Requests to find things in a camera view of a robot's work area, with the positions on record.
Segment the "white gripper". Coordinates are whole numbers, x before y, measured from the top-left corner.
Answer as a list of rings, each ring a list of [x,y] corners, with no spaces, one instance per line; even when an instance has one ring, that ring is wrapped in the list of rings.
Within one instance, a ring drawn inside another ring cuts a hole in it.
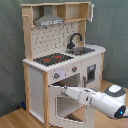
[[[67,87],[65,93],[83,105],[89,105],[93,95],[91,89],[82,87]]]

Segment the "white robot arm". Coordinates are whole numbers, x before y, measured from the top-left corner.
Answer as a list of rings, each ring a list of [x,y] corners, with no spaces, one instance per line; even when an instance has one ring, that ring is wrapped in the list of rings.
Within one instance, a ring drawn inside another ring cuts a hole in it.
[[[91,88],[67,87],[65,93],[80,104],[97,109],[111,119],[128,118],[126,91],[118,85],[111,85],[104,92]]]

